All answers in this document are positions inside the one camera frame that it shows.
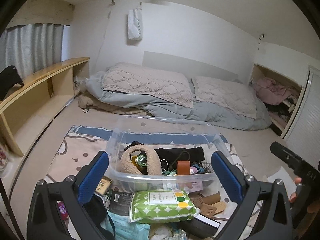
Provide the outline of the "black cloth item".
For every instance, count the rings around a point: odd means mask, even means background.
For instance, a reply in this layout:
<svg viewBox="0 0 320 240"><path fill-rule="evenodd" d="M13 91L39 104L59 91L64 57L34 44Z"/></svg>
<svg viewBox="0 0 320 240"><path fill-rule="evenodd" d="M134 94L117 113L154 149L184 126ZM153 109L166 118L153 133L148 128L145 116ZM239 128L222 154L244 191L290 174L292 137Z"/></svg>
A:
<svg viewBox="0 0 320 240"><path fill-rule="evenodd" d="M98 230L103 234L105 239L115 239L116 228L114 226L114 222L107 213L107 209L104 206L103 200L99 196L93 194L91 200L84 204L84 209ZM103 228L101 224L110 225L112 230L110 231Z"/></svg>

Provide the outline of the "small gold label box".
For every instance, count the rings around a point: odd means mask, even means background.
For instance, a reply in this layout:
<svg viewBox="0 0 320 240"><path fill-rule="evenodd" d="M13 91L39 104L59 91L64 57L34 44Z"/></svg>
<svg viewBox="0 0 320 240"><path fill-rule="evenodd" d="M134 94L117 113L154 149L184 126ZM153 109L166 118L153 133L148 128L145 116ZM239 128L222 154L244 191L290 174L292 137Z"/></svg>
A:
<svg viewBox="0 0 320 240"><path fill-rule="evenodd" d="M95 193L103 197L107 193L108 188L111 186L111 184L112 179L103 176L95 189Z"/></svg>

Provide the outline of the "wooden cutout piece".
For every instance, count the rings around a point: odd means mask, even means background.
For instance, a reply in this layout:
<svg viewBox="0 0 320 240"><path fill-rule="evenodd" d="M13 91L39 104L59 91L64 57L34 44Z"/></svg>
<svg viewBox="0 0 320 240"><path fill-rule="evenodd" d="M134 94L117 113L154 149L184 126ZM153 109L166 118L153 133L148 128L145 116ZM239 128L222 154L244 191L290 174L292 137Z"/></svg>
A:
<svg viewBox="0 0 320 240"><path fill-rule="evenodd" d="M214 203L212 205L203 203L200 208L200 214L207 217L207 218L213 218L215 215L222 213L226 209L226 203L219 201L217 203Z"/></svg>

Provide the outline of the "patterned beige blanket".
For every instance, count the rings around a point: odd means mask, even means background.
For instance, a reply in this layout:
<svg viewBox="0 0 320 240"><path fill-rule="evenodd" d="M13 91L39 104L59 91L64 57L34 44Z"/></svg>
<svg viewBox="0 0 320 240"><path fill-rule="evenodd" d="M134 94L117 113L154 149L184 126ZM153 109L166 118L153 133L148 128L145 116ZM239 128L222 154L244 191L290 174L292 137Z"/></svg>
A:
<svg viewBox="0 0 320 240"><path fill-rule="evenodd" d="M153 147L154 149L169 148L202 148L204 160L201 165L204 172L188 176L163 175L161 178L149 175L134 176L125 173L120 168L120 158L125 147L137 141ZM109 155L109 165L105 176L112 180L112 187L123 192L138 192L148 190L184 190L194 198L206 197L219 193L221 202L226 207L214 215L214 219L224 226L237 204L228 197L225 189L218 180L211 166L211 156L215 151L226 152L230 162L247 175L234 146L227 139L218 134L215 128L209 133L196 134L195 128L190 131L165 131L165 132L129 132L111 131L99 127L73 126L65 136L53 162L46 175L46 181L60 182L68 175L76 175L84 165L90 163L94 156L102 150Z"/></svg>

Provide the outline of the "black dark packet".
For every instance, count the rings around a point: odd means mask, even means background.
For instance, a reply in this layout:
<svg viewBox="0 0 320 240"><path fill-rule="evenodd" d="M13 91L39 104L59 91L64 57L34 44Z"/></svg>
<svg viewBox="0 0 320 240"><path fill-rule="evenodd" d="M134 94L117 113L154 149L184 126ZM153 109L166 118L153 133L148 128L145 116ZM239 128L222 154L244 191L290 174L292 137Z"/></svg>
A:
<svg viewBox="0 0 320 240"><path fill-rule="evenodd" d="M131 192L112 191L110 197L109 211L120 216L128 216L133 198Z"/></svg>

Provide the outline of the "white louvered closet door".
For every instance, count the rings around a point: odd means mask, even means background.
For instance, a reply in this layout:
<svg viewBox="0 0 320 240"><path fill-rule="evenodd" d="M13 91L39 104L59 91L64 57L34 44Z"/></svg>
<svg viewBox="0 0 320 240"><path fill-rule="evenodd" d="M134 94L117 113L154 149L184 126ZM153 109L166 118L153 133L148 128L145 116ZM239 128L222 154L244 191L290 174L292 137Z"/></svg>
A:
<svg viewBox="0 0 320 240"><path fill-rule="evenodd" d="M319 70L310 66L301 103L285 135L289 149L303 158L319 150Z"/></svg>

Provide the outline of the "beige fuzzy teddy bag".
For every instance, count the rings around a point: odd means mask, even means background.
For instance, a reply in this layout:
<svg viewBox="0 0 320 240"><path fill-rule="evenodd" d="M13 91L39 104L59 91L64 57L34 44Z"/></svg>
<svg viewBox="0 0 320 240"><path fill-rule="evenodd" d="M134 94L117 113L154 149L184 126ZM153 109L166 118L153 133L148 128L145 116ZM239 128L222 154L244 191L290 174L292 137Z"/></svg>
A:
<svg viewBox="0 0 320 240"><path fill-rule="evenodd" d="M120 159L122 172L135 175L160 176L161 161L157 152L146 145L127 146Z"/></svg>

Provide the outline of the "black box with white stripe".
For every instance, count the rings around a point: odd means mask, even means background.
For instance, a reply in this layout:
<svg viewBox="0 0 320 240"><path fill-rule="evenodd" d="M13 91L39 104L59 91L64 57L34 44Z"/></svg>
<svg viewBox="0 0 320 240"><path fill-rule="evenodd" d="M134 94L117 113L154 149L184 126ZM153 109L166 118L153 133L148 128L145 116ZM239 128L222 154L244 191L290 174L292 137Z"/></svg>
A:
<svg viewBox="0 0 320 240"><path fill-rule="evenodd" d="M181 223L182 229L199 238L214 236L220 225L220 222L207 218L203 215L198 215L191 220L186 220Z"/></svg>

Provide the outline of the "teal tissue packet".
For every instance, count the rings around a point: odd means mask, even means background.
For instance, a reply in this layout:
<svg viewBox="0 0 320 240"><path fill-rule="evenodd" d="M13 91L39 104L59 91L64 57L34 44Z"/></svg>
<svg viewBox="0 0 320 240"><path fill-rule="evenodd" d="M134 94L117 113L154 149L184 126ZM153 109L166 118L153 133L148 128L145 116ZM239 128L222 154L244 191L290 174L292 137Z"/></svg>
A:
<svg viewBox="0 0 320 240"><path fill-rule="evenodd" d="M149 224L129 223L127 216L108 212L108 217L100 223L100 226L111 233L113 233L113 228L110 219L112 219L116 232L114 239L149 239Z"/></svg>

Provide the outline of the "green polka dot wipes pack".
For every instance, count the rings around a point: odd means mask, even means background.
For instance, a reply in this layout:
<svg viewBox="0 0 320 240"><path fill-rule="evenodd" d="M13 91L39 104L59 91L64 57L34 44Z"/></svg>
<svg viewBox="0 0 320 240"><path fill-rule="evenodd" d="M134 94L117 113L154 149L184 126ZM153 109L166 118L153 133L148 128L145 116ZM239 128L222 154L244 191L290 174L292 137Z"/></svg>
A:
<svg viewBox="0 0 320 240"><path fill-rule="evenodd" d="M191 220L200 213L183 190L139 191L133 194L130 223L171 223Z"/></svg>

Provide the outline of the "clear plastic storage bin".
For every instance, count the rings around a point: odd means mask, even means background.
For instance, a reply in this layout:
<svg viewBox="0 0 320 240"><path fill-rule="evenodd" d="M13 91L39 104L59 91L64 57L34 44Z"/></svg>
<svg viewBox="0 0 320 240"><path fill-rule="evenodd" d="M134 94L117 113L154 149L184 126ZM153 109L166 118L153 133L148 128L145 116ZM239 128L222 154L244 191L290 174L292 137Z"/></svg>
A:
<svg viewBox="0 0 320 240"><path fill-rule="evenodd" d="M200 192L215 183L211 156L220 151L231 161L231 147L214 126L200 121L127 116L104 130L109 166L106 175L127 192L183 189ZM153 148L159 157L161 174L146 170L129 174L120 166L130 146Z"/></svg>

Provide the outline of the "black fabric in bin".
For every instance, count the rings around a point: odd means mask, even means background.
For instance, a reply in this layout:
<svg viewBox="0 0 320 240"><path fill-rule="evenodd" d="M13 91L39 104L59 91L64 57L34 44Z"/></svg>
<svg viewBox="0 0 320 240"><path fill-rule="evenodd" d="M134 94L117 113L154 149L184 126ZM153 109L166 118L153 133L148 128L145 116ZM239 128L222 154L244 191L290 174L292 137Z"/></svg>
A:
<svg viewBox="0 0 320 240"><path fill-rule="evenodd" d="M197 148L158 148L155 149L160 161L166 160L171 167L176 167L179 160L200 163L205 160L202 147Z"/></svg>

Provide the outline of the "right beige quilted pillow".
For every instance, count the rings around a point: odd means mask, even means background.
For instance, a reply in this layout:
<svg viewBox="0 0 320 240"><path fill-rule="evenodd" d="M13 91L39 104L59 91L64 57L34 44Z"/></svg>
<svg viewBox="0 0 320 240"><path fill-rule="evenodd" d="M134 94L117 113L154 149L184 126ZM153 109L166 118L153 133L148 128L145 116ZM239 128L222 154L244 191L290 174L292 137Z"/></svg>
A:
<svg viewBox="0 0 320 240"><path fill-rule="evenodd" d="M192 83L196 100L214 103L235 112L237 115L252 119L257 118L255 97L251 90L242 83L205 76L192 78Z"/></svg>

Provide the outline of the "beige quilted pillow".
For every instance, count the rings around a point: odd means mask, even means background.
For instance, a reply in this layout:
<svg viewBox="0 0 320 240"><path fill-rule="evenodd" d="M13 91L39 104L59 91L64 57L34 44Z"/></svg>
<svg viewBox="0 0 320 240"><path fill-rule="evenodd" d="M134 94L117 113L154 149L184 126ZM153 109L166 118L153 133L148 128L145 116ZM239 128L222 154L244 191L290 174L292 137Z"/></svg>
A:
<svg viewBox="0 0 320 240"><path fill-rule="evenodd" d="M196 100L214 103L235 112L237 115L252 119L257 118L255 97L251 90L242 83L205 76L192 78L192 83Z"/></svg>
<svg viewBox="0 0 320 240"><path fill-rule="evenodd" d="M183 107L193 107L194 98L189 82L177 72L120 62L103 75L101 88L126 94L150 95Z"/></svg>

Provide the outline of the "wooden low shelf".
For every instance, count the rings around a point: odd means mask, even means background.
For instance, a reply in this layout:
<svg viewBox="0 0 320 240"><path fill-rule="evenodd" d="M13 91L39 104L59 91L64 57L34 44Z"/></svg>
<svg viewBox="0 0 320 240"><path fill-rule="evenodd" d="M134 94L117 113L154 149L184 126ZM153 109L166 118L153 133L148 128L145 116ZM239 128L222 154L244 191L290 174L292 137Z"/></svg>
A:
<svg viewBox="0 0 320 240"><path fill-rule="evenodd" d="M1 101L1 135L14 154L29 152L88 76L89 57L68 59L29 75L22 88Z"/></svg>

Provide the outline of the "pink clothes pile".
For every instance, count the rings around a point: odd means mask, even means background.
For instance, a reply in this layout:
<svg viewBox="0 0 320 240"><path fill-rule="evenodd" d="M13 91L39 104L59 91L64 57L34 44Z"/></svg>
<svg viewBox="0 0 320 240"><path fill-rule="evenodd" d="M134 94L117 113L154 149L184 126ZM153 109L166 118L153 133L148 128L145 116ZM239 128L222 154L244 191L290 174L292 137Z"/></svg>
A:
<svg viewBox="0 0 320 240"><path fill-rule="evenodd" d="M277 106L292 95L292 89L277 83L274 79L264 77L253 85L256 96L268 105Z"/></svg>

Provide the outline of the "grey-blue duvet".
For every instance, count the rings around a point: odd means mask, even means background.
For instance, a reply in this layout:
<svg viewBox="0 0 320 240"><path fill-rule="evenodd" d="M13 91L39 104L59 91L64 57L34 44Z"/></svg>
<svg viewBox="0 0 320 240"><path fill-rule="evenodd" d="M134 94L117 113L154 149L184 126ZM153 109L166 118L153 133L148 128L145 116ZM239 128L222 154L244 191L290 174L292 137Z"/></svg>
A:
<svg viewBox="0 0 320 240"><path fill-rule="evenodd" d="M159 118L205 121L214 126L228 129L261 130L272 124L266 106L258 98L254 98L257 117L252 119L210 102L195 101L193 108L188 108L150 95L104 91L101 88L104 74L105 72L97 72L85 81L87 91L101 105L136 108Z"/></svg>

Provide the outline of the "left beige quilted pillow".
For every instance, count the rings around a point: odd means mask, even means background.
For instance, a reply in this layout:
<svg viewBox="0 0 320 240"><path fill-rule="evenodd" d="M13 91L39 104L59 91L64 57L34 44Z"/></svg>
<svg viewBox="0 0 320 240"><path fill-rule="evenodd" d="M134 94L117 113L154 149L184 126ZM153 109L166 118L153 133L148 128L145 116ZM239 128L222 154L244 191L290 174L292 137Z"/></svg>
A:
<svg viewBox="0 0 320 240"><path fill-rule="evenodd" d="M101 88L126 94L150 95L183 107L193 107L194 98L189 82L177 72L120 62L103 75Z"/></svg>

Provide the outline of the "white headboard panel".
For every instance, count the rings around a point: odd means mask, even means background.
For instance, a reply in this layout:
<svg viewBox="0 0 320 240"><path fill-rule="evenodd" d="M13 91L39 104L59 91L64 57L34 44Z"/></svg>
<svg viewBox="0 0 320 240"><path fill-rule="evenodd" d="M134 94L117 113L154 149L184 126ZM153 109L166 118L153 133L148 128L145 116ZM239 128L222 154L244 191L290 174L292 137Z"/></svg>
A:
<svg viewBox="0 0 320 240"><path fill-rule="evenodd" d="M191 80L196 76L207 76L225 81L234 81L238 75L228 70L179 56L145 51L142 65L154 69L179 72Z"/></svg>

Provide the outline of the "black cap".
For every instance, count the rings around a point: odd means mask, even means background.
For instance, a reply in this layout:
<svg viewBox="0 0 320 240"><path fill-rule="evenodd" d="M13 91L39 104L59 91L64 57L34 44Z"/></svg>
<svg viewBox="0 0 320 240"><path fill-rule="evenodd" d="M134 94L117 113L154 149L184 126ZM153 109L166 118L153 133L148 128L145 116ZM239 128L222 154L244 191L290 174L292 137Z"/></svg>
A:
<svg viewBox="0 0 320 240"><path fill-rule="evenodd" d="M8 91L15 85L24 86L23 80L18 74L17 68L13 65L6 67L0 73L0 98L4 100Z"/></svg>

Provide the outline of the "grey curtain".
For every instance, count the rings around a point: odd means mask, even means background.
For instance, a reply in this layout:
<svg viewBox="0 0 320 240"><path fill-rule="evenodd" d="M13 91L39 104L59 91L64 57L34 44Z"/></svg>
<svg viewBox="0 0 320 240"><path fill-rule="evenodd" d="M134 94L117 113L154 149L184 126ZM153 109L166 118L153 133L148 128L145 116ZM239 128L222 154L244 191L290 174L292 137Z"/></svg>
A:
<svg viewBox="0 0 320 240"><path fill-rule="evenodd" d="M28 24L1 35L1 70L15 66L21 78L61 62L63 25Z"/></svg>

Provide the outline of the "white hanging wall pouch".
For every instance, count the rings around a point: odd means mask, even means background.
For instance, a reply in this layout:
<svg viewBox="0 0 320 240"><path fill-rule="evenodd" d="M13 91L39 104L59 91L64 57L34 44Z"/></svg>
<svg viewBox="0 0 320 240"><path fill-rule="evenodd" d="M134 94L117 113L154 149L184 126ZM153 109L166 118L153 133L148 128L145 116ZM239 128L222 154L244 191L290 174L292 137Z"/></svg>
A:
<svg viewBox="0 0 320 240"><path fill-rule="evenodd" d="M133 41L143 39L143 20L140 8L129 10L127 15L127 38Z"/></svg>

